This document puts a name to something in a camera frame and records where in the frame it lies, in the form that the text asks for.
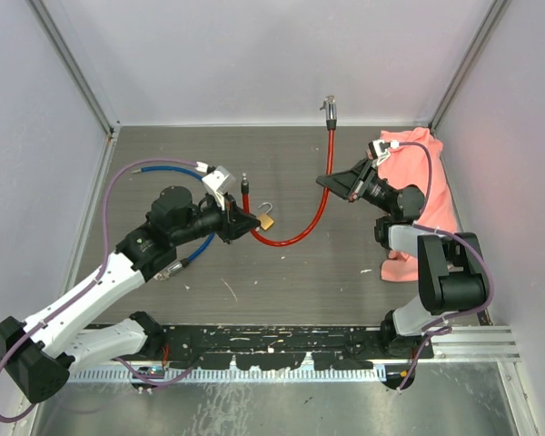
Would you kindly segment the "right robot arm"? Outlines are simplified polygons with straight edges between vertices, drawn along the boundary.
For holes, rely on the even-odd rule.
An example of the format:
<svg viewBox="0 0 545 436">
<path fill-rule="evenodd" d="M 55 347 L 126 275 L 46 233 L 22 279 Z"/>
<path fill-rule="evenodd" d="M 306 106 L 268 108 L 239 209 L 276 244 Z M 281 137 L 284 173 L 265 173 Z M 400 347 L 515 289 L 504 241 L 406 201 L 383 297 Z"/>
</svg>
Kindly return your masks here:
<svg viewBox="0 0 545 436">
<path fill-rule="evenodd" d="M 479 312 L 488 302 L 491 284 L 477 236 L 418 224 L 426 196 L 417 185 L 391 186 L 367 158 L 349 170 L 320 175 L 316 183 L 350 203 L 364 200 L 381 209 L 375 241 L 417 261 L 417 296 L 381 322 L 379 344 L 385 354 L 402 357 L 430 328 L 454 315 Z"/>
</svg>

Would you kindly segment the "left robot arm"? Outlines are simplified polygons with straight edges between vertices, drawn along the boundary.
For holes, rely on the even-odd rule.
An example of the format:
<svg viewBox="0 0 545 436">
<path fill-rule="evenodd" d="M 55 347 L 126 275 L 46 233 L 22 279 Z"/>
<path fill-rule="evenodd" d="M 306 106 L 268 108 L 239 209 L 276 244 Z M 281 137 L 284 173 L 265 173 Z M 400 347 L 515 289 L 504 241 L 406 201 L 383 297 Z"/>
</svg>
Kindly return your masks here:
<svg viewBox="0 0 545 436">
<path fill-rule="evenodd" d="M 215 233 L 225 243 L 259 227 L 259 220 L 225 194 L 198 204 L 182 186 L 164 189 L 145 221 L 128 233 L 106 261 L 59 300 L 23 321 L 0 322 L 0 361 L 32 404 L 54 396 L 69 377 L 106 360 L 163 351 L 164 329 L 146 312 L 81 336 L 80 331 L 114 302 L 174 263 L 178 246 Z"/>
</svg>

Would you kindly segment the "red cable lock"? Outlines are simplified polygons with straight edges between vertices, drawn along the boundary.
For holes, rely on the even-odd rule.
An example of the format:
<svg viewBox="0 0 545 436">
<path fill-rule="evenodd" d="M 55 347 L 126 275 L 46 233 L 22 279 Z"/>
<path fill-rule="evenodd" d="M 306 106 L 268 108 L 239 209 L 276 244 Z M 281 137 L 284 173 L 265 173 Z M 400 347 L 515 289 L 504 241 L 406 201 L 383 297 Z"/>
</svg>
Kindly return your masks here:
<svg viewBox="0 0 545 436">
<path fill-rule="evenodd" d="M 338 123 L 338 115 L 337 115 L 337 105 L 336 105 L 335 119 L 327 119 L 325 115 L 325 125 L 328 132 L 325 174 L 331 174 L 333 169 L 334 152 L 335 152 L 335 133 L 337 130 L 337 123 Z M 250 212 L 250 184 L 245 173 L 243 174 L 242 181 L 241 181 L 241 194 L 242 194 L 242 201 L 243 201 L 243 209 L 247 213 L 249 213 Z M 261 233 L 257 232 L 256 230 L 252 230 L 251 235 L 259 243 L 262 243 L 264 245 L 267 245 L 273 248 L 288 247 L 288 246 L 295 245 L 296 243 L 301 242 L 316 228 L 316 226 L 320 222 L 327 205 L 328 196 L 329 196 L 329 190 L 326 188 L 323 188 L 321 200 L 320 200 L 318 209 L 312 218 L 312 221 L 308 224 L 308 226 L 303 231 L 301 231 L 296 236 L 293 236 L 292 238 L 282 240 L 282 241 L 274 241 L 262 236 Z"/>
</svg>

